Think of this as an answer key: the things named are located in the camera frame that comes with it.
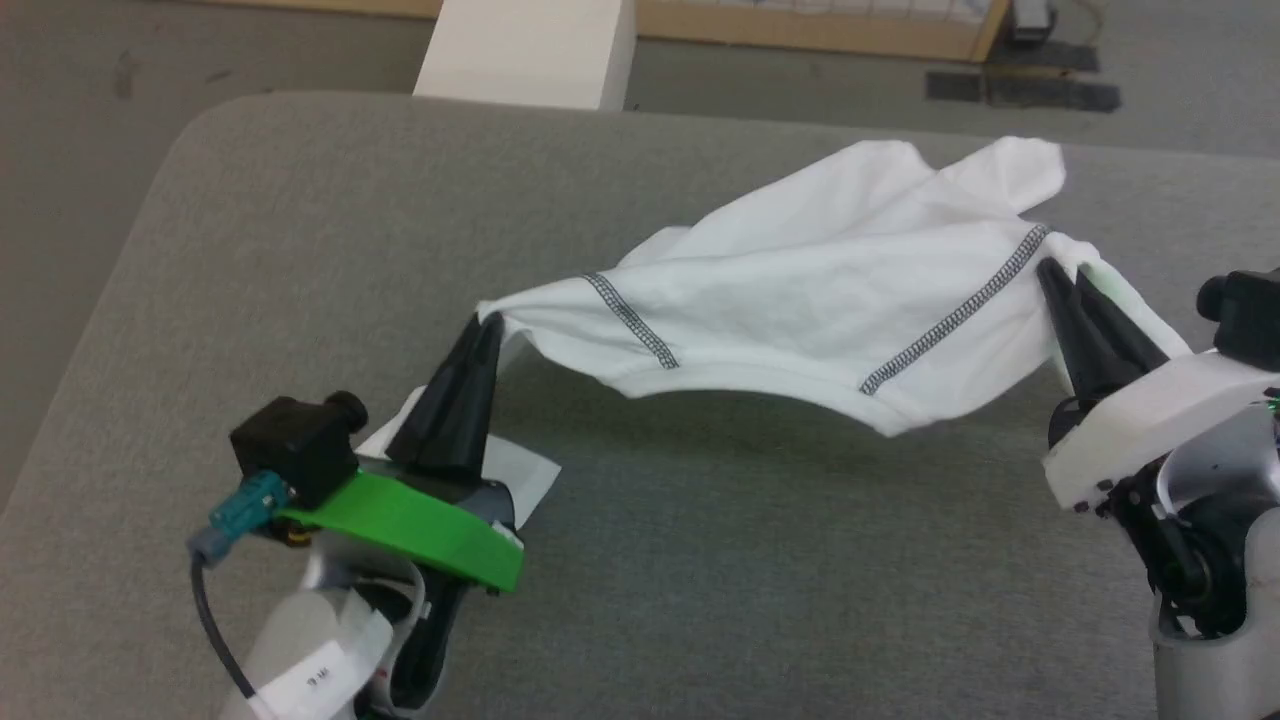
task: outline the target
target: white label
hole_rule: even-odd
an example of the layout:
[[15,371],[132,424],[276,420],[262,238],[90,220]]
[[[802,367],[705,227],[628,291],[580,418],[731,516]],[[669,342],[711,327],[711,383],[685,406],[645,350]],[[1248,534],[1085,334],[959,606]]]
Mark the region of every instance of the white label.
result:
[[342,646],[329,641],[257,694],[280,720],[328,720],[365,684],[352,670]]

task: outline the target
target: gray fabric surface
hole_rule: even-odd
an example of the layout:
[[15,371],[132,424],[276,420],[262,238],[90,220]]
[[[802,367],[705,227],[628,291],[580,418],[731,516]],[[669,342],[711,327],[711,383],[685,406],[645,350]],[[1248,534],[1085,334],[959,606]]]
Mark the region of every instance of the gray fabric surface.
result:
[[[375,419],[474,304],[613,264],[671,223],[868,137],[293,95],[200,118],[161,169],[0,520],[0,715],[207,717],[229,684],[183,538],[236,482],[227,430],[348,388]],[[1068,149],[1032,213],[1094,241],[1197,345],[1208,274],[1280,264],[1280,164]],[[466,602],[438,717],[1153,715],[1148,594],[1117,530],[1060,512],[1033,378],[886,441],[828,411],[625,401],[538,357],[495,430],[564,471],[515,594]],[[248,648],[302,553],[210,580]]]

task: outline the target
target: white box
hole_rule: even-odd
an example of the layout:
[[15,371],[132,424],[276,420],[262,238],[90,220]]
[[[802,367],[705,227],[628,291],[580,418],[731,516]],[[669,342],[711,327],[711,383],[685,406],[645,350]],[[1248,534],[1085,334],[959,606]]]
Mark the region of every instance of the white box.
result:
[[621,110],[634,0],[447,0],[413,95]]

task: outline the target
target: cable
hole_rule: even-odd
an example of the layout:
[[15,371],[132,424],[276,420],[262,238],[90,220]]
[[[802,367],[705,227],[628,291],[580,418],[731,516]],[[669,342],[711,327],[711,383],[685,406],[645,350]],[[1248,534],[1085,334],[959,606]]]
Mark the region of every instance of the cable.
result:
[[218,660],[227,669],[227,674],[232,676],[236,688],[244,696],[246,701],[251,700],[257,694],[257,691],[253,689],[253,684],[248,682],[239,664],[236,662],[230,648],[227,647],[227,641],[218,632],[212,611],[209,610],[209,596],[205,594],[205,557],[200,553],[191,555],[191,592],[196,597],[196,614],[200,615],[200,625],[205,628],[205,634],[209,635],[209,644],[214,647]]

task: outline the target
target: seam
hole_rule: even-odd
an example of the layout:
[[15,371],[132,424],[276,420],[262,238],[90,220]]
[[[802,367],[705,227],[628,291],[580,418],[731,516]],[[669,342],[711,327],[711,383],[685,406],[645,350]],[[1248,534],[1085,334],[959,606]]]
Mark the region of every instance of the seam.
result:
[[969,300],[965,300],[959,307],[951,311],[946,318],[942,318],[936,325],[928,329],[923,336],[915,342],[909,345],[906,350],[902,350],[895,355],[888,363],[884,363],[877,368],[870,375],[858,388],[863,395],[876,395],[882,384],[892,379],[895,375],[910,368],[916,360],[924,356],[925,352],[932,350],[936,345],[946,340],[948,334],[956,331],[960,325],[965,323],[969,318],[974,316],[978,310],[982,310],[983,305],[991,302],[1000,291],[1005,290],[1018,277],[1018,273],[1027,266],[1036,251],[1039,250],[1044,238],[1052,229],[1048,225],[1036,225],[1029,233],[1018,243],[1014,249],[1014,254],[1005,260],[1005,264],[996,270],[996,274],[987,281],[978,292],[973,293]]
[[600,295],[600,299],[604,300],[609,310],[613,310],[613,314],[622,320],[622,324],[631,331],[631,334],[636,336],[636,340],[644,343],[649,348],[649,352],[653,352],[653,356],[658,359],[663,369],[672,370],[680,366],[667,343],[627,305],[627,301],[622,299],[622,293],[613,287],[613,283],[608,278],[600,273],[586,273],[582,275],[582,279],[591,283],[591,287]]

